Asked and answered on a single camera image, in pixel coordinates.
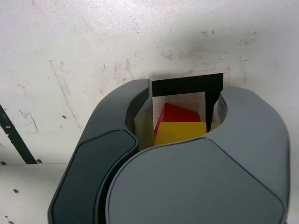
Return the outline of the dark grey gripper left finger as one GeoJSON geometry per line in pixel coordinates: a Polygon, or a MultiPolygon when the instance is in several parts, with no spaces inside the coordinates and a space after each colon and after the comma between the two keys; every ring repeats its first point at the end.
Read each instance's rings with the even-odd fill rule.
{"type": "Polygon", "coordinates": [[[110,184],[139,151],[134,119],[151,97],[151,82],[127,82],[95,107],[48,209],[50,224],[104,224],[110,184]]]}

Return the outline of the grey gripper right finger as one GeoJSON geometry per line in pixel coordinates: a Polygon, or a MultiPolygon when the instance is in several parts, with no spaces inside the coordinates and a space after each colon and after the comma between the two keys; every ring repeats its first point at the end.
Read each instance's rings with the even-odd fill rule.
{"type": "Polygon", "coordinates": [[[108,224],[283,224],[290,194],[290,138],[278,112],[229,86],[221,124],[191,140],[142,150],[116,173],[108,224]]]}

